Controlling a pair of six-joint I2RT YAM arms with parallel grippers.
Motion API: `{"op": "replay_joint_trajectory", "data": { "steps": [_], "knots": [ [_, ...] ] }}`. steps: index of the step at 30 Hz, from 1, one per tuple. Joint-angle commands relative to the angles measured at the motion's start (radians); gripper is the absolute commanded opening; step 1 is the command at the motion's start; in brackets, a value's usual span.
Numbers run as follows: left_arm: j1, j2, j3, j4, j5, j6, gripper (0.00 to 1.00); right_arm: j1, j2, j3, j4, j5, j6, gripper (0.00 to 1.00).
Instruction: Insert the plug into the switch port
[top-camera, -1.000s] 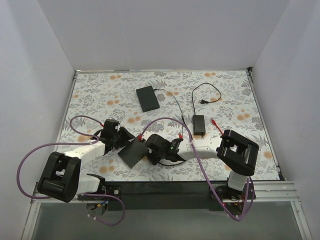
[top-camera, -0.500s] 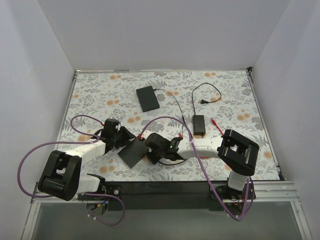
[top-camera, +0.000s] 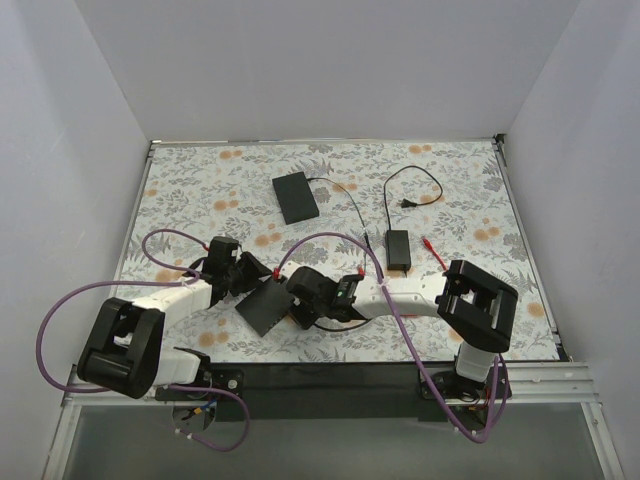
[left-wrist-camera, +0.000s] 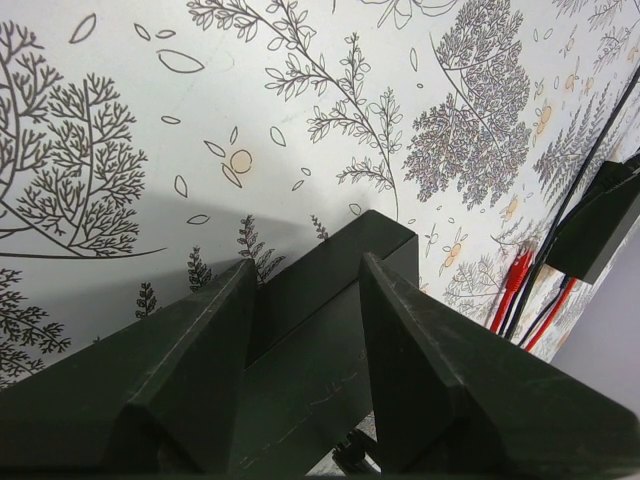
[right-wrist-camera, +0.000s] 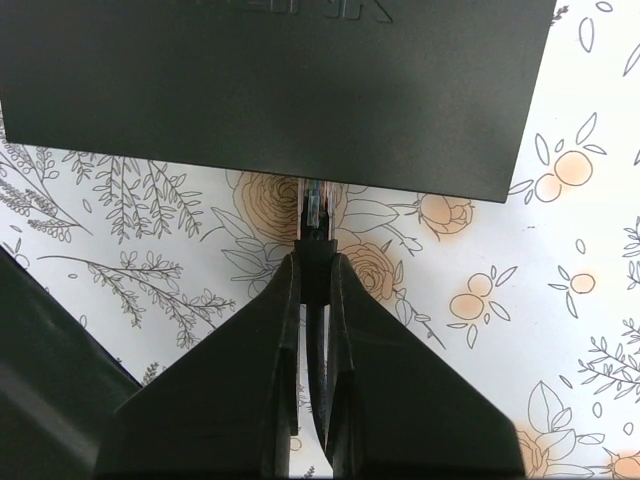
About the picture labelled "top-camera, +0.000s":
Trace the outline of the black network switch with ports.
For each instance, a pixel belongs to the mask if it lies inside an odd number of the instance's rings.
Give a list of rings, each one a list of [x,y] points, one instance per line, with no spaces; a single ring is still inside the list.
[[[293,302],[294,297],[283,282],[269,279],[241,300],[235,309],[259,337],[264,337],[286,316]]]

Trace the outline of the black rectangular box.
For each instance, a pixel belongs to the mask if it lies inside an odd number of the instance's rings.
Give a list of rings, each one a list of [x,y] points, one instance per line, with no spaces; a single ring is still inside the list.
[[[274,178],[272,185],[286,225],[319,216],[319,209],[303,172]]]

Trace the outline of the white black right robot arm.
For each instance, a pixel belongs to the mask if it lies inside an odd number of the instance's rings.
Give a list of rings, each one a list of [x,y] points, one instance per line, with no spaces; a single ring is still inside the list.
[[[442,275],[425,279],[386,278],[391,307],[377,280],[362,274],[334,281],[319,271],[288,261],[281,274],[294,297],[290,315],[303,329],[320,318],[369,321],[390,316],[428,316],[443,319],[461,338],[452,382],[484,387],[494,358],[510,348],[518,303],[517,291],[465,260],[454,260]]]

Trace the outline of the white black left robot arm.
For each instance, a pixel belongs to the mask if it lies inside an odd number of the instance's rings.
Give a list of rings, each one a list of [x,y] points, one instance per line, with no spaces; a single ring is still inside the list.
[[[237,240],[217,236],[205,257],[183,269],[177,285],[133,300],[107,299],[81,353],[78,377],[134,399],[156,387],[212,387],[210,357],[167,347],[163,338],[180,321],[254,290],[271,275],[239,249]]]

